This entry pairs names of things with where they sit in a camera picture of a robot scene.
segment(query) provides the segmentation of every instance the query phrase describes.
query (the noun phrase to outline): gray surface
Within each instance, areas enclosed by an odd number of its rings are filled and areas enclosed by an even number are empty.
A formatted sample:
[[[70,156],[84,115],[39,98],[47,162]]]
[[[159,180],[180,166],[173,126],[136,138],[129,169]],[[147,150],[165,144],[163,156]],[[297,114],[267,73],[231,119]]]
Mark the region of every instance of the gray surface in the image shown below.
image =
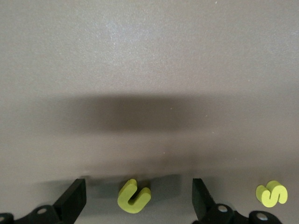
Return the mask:
[[[1,1],[0,20],[0,211],[89,176],[78,224],[191,223],[203,177],[243,215],[298,222],[298,1]],[[171,174],[137,215],[99,191]],[[273,179],[290,197],[266,209]]]

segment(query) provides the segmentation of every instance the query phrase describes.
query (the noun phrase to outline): yellow j-shaped object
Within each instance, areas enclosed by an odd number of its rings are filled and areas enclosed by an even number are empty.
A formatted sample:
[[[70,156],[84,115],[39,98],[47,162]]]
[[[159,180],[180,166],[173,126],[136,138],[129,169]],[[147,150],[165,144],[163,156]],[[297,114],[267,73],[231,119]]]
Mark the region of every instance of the yellow j-shaped object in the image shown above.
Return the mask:
[[[277,181],[270,181],[266,187],[256,188],[256,197],[267,208],[272,208],[277,202],[284,204],[288,200],[288,191]]]
[[[118,194],[117,203],[121,209],[128,213],[135,214],[146,206],[151,199],[150,189],[143,188],[135,199],[131,199],[136,191],[137,181],[134,179],[128,180]]]

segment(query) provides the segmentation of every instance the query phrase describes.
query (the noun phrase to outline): screw hole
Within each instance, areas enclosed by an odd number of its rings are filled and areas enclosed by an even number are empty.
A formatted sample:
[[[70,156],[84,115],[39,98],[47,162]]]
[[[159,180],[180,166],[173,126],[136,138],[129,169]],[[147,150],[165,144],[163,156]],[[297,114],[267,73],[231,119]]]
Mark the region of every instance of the screw hole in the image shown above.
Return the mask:
[[[218,210],[221,211],[221,212],[227,212],[228,211],[228,209],[224,205],[219,205]]]
[[[268,217],[263,214],[263,213],[257,213],[256,217],[259,219],[259,220],[262,220],[262,221],[267,221],[268,220]]]
[[[41,214],[45,213],[46,211],[47,211],[47,209],[40,209],[37,211],[37,214],[41,215]]]

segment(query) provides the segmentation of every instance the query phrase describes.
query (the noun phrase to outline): yellow object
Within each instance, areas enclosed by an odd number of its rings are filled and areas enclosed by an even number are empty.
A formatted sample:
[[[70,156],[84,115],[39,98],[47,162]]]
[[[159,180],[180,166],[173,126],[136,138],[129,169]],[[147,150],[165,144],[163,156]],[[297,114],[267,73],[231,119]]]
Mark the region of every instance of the yellow object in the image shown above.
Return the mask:
[[[134,179],[128,180],[118,194],[117,203],[121,209],[128,213],[135,214],[146,206],[151,199],[150,189],[143,188],[135,199],[131,199],[136,191],[137,181]]]
[[[277,202],[284,204],[288,200],[288,191],[277,181],[270,181],[266,187],[256,188],[256,197],[267,208],[272,208]]]

